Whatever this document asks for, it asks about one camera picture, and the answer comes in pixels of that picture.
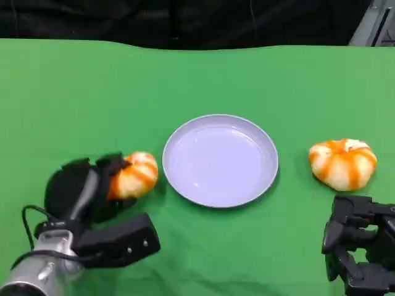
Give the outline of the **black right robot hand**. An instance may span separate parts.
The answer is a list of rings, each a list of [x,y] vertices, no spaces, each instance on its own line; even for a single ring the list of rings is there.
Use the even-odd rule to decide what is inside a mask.
[[[325,225],[322,254],[330,282],[346,295],[394,292],[394,204],[361,195],[336,195]]]

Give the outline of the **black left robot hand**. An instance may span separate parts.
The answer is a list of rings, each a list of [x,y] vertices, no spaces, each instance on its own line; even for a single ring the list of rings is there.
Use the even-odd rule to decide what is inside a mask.
[[[83,224],[115,218],[137,201],[134,197],[122,200],[110,193],[110,183],[128,164],[120,152],[106,154],[95,164],[88,158],[68,162],[52,174],[46,185],[46,211],[57,219]]]

